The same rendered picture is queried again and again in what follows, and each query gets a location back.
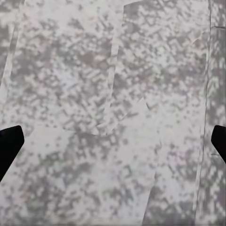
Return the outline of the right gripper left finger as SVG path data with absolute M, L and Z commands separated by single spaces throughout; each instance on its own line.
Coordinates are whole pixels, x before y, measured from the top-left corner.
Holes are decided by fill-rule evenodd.
M 20 125 L 0 130 L 0 181 L 23 144 L 24 134 Z

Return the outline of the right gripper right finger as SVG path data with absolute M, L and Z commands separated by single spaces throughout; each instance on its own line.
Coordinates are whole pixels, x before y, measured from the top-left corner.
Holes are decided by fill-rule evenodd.
M 226 162 L 226 127 L 216 125 L 212 132 L 211 142 Z

